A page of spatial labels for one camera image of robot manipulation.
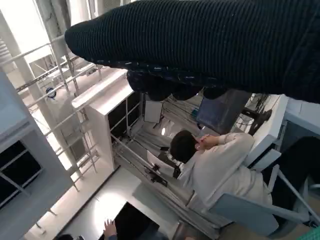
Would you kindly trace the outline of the black knitted-glove right robot hand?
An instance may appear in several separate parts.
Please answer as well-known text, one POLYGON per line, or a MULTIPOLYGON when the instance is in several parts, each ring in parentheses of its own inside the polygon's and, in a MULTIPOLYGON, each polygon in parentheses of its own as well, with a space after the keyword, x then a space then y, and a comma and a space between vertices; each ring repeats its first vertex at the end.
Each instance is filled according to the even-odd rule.
POLYGON ((84 60, 125 69, 154 101, 228 90, 320 101, 317 0, 138 0, 64 34, 84 60))

